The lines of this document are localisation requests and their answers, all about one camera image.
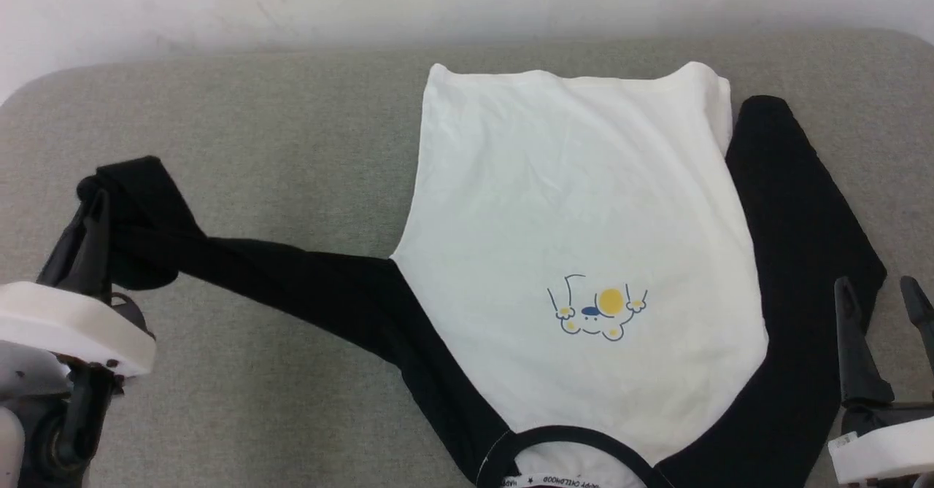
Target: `black neckline trim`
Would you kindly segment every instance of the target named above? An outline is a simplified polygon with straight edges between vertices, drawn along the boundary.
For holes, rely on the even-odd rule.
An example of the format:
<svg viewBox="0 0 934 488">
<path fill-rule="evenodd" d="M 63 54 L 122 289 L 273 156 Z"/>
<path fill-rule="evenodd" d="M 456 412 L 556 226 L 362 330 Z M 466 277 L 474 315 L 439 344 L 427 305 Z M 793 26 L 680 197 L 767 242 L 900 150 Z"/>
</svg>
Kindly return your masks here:
<svg viewBox="0 0 934 488">
<path fill-rule="evenodd" d="M 516 456 L 523 449 L 544 442 L 586 444 L 613 455 L 623 465 L 626 465 L 626 468 L 630 468 L 646 488 L 674 488 L 664 475 L 652 468 L 634 449 L 610 435 L 587 428 L 560 425 L 540 426 L 518 434 L 510 432 L 509 435 L 501 438 L 490 450 L 487 462 L 480 465 L 477 488 L 500 488 L 503 478 L 508 477 Z"/>
</svg>

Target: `yellow circle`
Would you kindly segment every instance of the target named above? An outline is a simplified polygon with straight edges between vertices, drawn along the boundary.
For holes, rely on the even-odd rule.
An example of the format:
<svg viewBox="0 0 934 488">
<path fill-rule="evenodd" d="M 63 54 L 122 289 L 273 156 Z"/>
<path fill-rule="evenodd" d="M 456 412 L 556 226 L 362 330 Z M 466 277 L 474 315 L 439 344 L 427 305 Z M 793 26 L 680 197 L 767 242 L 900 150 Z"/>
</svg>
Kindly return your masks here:
<svg viewBox="0 0 934 488">
<path fill-rule="evenodd" d="M 618 289 L 607 289 L 600 294 L 598 305 L 604 315 L 613 316 L 623 309 L 623 294 Z"/>
</svg>

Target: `white wall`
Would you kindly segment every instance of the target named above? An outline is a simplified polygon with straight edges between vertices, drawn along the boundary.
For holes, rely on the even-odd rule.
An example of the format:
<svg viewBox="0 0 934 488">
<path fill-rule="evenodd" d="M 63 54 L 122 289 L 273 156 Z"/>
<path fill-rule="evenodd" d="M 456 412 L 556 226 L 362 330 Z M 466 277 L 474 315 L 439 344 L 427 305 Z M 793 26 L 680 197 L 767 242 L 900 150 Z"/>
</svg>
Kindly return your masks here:
<svg viewBox="0 0 934 488">
<path fill-rule="evenodd" d="M 934 0 L 0 0 L 0 100 L 56 69 L 167 55 L 824 25 L 934 42 Z"/>
</svg>

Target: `gray table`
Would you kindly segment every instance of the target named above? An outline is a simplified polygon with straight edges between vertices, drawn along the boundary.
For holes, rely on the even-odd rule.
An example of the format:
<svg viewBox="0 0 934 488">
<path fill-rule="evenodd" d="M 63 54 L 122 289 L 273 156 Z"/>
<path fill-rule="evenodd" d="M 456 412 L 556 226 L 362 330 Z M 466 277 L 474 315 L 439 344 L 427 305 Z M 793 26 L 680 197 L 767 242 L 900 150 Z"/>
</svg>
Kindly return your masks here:
<svg viewBox="0 0 934 488">
<path fill-rule="evenodd" d="M 652 78 L 688 60 L 788 100 L 890 275 L 934 292 L 934 48 L 883 31 L 294 53 L 94 66 L 0 108 L 0 282 L 33 278 L 100 163 L 159 155 L 203 229 L 388 255 L 406 219 L 421 91 L 458 72 Z M 183 276 L 138 293 L 157 369 L 115 402 L 93 486 L 469 486 L 396 369 Z M 896 279 L 871 344 L 901 398 L 934 387 Z M 0 366 L 0 385 L 13 382 Z M 826 458 L 809 486 L 834 485 Z"/>
</svg>

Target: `white plastic part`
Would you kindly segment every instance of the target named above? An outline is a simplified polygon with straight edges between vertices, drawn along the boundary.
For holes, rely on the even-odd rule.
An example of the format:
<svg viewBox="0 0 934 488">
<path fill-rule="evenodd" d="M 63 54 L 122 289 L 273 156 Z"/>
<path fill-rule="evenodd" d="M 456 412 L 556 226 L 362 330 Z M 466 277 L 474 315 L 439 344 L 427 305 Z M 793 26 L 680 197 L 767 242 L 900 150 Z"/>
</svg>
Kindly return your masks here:
<svg viewBox="0 0 934 488">
<path fill-rule="evenodd" d="M 934 471 L 934 417 L 854 433 L 827 448 L 840 484 L 865 485 L 867 479 L 893 479 Z"/>
<path fill-rule="evenodd" d="M 0 488 L 16 488 L 26 436 L 12 411 L 0 406 Z"/>
<path fill-rule="evenodd" d="M 0 341 L 89 364 L 116 361 L 124 377 L 153 371 L 156 341 L 106 304 L 33 282 L 0 286 Z"/>
</svg>

